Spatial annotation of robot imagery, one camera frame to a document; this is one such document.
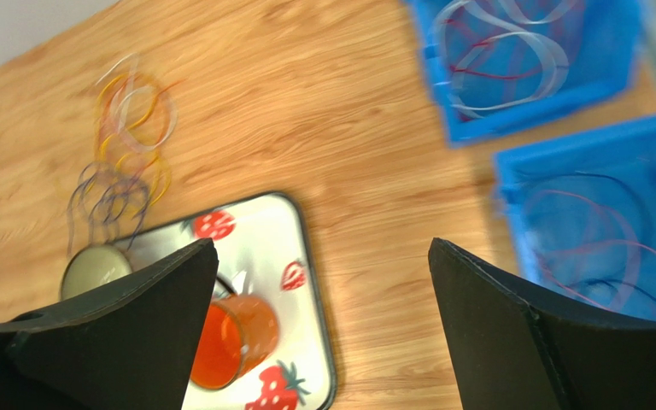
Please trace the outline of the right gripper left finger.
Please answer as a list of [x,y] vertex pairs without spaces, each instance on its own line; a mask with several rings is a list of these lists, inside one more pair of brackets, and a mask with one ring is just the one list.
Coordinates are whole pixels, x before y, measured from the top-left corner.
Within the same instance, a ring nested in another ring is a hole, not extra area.
[[200,239],[0,323],[0,409],[179,409],[219,259]]

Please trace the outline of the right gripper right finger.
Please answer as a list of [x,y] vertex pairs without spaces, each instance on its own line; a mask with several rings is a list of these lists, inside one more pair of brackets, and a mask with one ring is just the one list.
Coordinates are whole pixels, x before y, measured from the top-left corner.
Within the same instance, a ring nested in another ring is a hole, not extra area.
[[656,409],[656,321],[572,300],[435,238],[428,262],[465,409]]

